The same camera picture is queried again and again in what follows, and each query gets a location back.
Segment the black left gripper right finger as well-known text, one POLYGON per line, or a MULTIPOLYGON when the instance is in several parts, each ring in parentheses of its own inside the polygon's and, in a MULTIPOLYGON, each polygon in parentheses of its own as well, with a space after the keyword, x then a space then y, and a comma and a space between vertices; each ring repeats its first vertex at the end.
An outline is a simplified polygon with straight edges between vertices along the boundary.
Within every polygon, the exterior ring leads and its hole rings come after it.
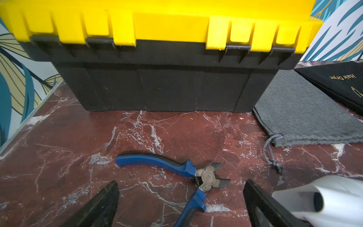
POLYGON ((250 223, 253 227, 307 227, 252 180, 243 190, 250 223))

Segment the white hair dryer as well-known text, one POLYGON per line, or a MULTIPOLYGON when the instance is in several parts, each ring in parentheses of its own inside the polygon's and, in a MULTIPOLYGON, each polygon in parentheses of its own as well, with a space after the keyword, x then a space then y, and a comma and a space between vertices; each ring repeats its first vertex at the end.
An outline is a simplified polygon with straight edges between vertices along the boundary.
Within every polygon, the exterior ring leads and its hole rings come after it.
POLYGON ((342 176, 324 176, 272 197, 296 218, 314 227, 361 227, 363 182, 342 176))

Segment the grey fabric drawstring pouch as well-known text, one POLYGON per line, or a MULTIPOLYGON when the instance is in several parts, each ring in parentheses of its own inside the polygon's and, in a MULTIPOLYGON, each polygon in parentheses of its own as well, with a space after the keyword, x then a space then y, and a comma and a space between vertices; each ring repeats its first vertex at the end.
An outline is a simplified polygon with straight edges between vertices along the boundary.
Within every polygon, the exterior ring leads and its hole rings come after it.
POLYGON ((279 70, 253 108, 268 135, 262 155, 279 174, 276 147, 360 143, 363 124, 294 70, 279 70))

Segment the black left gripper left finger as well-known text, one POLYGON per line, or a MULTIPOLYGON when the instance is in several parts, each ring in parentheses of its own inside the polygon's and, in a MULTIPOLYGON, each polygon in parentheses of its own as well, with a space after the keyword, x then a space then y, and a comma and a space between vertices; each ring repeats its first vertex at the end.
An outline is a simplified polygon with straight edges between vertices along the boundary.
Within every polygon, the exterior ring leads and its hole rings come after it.
POLYGON ((111 181, 86 205, 68 218, 62 227, 110 227, 118 208, 119 187, 111 181))

